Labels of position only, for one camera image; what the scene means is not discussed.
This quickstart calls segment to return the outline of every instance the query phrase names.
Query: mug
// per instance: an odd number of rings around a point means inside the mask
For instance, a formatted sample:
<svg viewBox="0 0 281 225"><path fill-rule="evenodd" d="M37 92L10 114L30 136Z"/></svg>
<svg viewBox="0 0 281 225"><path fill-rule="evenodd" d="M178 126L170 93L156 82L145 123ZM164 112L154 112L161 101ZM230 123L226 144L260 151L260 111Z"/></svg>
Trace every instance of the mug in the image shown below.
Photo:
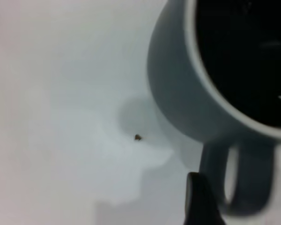
<svg viewBox="0 0 281 225"><path fill-rule="evenodd" d="M148 79L165 117L204 143L200 173L221 212L248 216L267 204L281 143L281 16L266 1L169 0L153 32ZM238 150L234 196L224 180Z"/></svg>

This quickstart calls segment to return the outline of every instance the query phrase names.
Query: bug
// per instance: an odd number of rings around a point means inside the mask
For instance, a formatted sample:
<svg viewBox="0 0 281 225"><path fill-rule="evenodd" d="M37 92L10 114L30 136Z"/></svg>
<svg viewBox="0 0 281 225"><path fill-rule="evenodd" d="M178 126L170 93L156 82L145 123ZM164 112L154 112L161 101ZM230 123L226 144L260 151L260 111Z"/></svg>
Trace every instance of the bug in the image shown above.
<svg viewBox="0 0 281 225"><path fill-rule="evenodd" d="M140 141L140 140L142 139L142 137L141 137L140 135L135 135L134 139L135 139L136 141Z"/></svg>

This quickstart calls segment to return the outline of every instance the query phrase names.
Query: white surface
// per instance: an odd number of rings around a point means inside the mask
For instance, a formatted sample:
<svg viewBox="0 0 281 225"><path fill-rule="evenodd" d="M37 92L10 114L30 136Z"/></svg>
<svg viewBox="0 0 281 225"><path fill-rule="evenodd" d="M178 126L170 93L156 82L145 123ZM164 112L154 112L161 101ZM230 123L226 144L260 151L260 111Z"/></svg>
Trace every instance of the white surface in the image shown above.
<svg viewBox="0 0 281 225"><path fill-rule="evenodd" d="M163 5L0 0L0 225L183 224L202 145L148 90ZM273 203L250 223L281 224L279 153Z"/></svg>

